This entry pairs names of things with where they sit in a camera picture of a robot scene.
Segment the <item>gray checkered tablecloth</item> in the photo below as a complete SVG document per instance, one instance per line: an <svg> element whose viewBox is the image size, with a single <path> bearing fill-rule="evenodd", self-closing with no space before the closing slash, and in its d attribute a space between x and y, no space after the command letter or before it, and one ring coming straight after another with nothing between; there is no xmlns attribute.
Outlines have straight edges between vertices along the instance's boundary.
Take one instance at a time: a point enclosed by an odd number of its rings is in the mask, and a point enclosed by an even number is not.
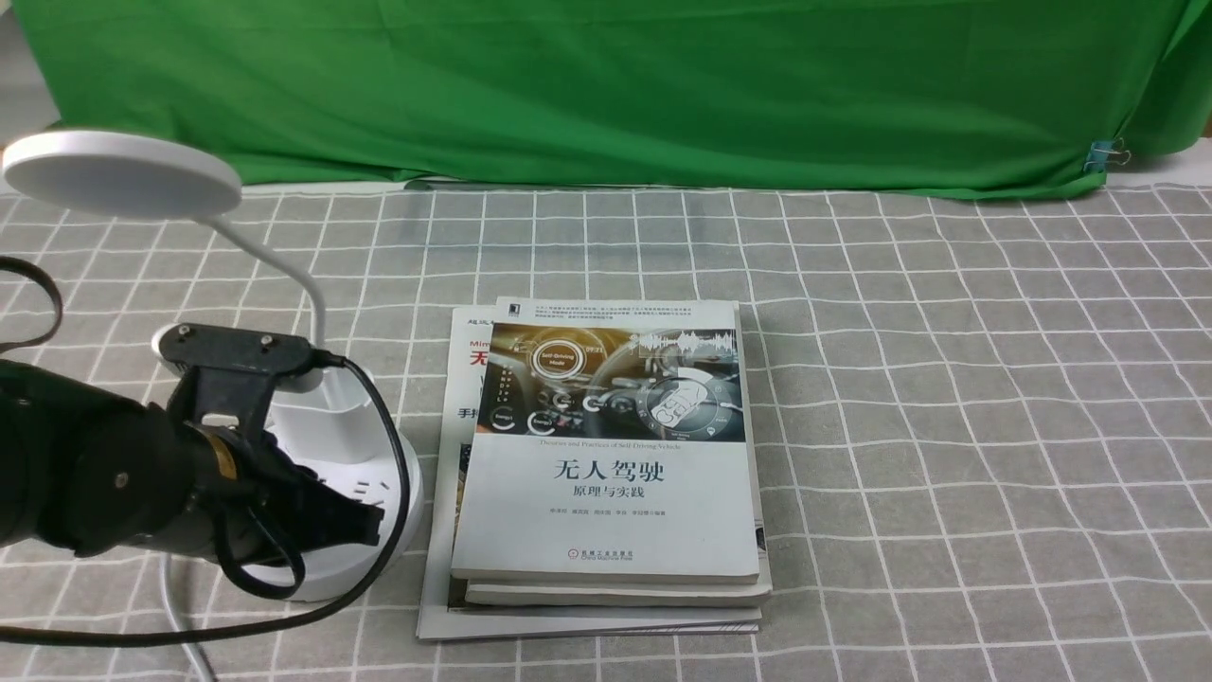
<svg viewBox="0 0 1212 682"><path fill-rule="evenodd" d="M331 346L376 374L430 487L451 305L741 299L776 596L756 636L421 644L422 532L356 608L210 644L211 660L290 682L1212 678L1210 199L251 195L235 219L321 277ZM12 195L0 220L0 252L69 297L52 343L16 359L164 401L173 380L147 346L161 325L305 328L298 287L202 228ZM48 319L13 279L0 305L4 337ZM166 625L142 552L0 552L0 620ZM299 608L187 566L198 625ZM4 680L187 675L177 648L0 646Z"/></svg>

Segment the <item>white desk lamp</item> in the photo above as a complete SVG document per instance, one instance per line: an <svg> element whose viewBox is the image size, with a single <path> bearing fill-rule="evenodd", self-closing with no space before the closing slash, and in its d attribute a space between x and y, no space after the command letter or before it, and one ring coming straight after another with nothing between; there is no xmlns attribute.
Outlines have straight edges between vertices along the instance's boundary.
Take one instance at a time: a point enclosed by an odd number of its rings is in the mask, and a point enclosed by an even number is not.
<svg viewBox="0 0 1212 682"><path fill-rule="evenodd" d="M4 151L4 179L18 191L59 207L132 219L188 218L215 229L251 256L298 281L311 302L311 345L324 348L325 303L315 279L279 253L241 235L224 213L240 205L240 176L199 149L118 132L68 130L32 134ZM159 337L177 325L161 328ZM330 600L366 575L400 511L395 460L370 396L348 372L282 386L269 409L270 431L296 464L314 470L330 488L381 506L379 546L342 545L303 555L307 580L298 601ZM421 522L421 465L407 440L411 494L404 552ZM288 568L246 567L255 578L291 585Z"/></svg>

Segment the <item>stack of books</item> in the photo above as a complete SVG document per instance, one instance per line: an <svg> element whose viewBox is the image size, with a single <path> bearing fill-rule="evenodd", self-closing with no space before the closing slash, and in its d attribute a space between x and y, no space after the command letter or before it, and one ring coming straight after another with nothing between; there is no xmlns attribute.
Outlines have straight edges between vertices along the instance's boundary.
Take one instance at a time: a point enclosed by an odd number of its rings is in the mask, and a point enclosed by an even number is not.
<svg viewBox="0 0 1212 682"><path fill-rule="evenodd" d="M456 308L418 636L755 630L744 378L733 302Z"/></svg>

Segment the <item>green backdrop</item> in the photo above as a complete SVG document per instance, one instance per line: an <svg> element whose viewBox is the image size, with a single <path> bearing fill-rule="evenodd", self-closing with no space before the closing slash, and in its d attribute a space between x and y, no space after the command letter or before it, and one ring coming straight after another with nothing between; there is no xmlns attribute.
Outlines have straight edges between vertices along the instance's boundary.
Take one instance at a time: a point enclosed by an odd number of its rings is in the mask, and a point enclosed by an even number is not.
<svg viewBox="0 0 1212 682"><path fill-rule="evenodd" d="M65 126L247 182L1073 195L1190 144L1212 0L16 0Z"/></svg>

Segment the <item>white cable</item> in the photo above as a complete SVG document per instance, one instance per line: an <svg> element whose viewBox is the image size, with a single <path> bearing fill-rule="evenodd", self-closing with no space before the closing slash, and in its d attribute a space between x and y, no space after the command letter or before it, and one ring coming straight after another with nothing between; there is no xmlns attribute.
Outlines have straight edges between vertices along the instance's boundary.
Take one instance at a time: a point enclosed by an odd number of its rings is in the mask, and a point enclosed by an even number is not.
<svg viewBox="0 0 1212 682"><path fill-rule="evenodd" d="M311 329L309 340L311 346L316 349L324 348L327 305L324 302L324 292L320 291L320 283L315 280L315 277L313 277L307 270L296 267L273 248L245 237L242 234L236 231L231 222L223 216L194 218L194 222L210 227L250 256L268 265L278 268L284 274L297 281L299 286L303 287L303 291L307 292L308 299L311 303ZM168 615L168 623L172 624L172 629L177 632L184 632L189 629L189 626L177 611L177 604L172 601L172 592L168 589L171 577L172 557L170 555L161 555L160 601L164 603L164 611ZM206 660L206 654L202 652L202 648L195 643L182 644L181 648L185 652L185 657L189 658L189 661L194 665L194 671L198 674L200 682L215 682L215 671L211 669L210 661Z"/></svg>
<svg viewBox="0 0 1212 682"><path fill-rule="evenodd" d="M185 624L185 619L182 618L181 612L177 611L177 603L172 601L172 591L168 589L172 579L172 556L164 554L160 555L160 601L164 603L164 611L168 614L168 623L172 629L177 632L184 632L189 630ZM185 658L189 663L194 664L194 671L198 674L200 682L216 682L215 670L211 669L211 663L206 660L206 654L202 648L195 643L187 643L181 646L185 652Z"/></svg>
<svg viewBox="0 0 1212 682"><path fill-rule="evenodd" d="M315 277L313 277L307 270L284 258L281 253L278 253L273 248L262 243L252 241L236 231L235 227L231 225L231 222L223 216L194 218L194 222L198 224L205 224L215 231L218 231L221 235L225 236L228 241L235 243L250 256L282 270L282 273L297 281L299 286L307 291L308 298L311 300L311 334L309 340L311 340L311 346L324 349L325 317L327 316L328 308L324 302L324 292L320 291L320 283L315 280Z"/></svg>

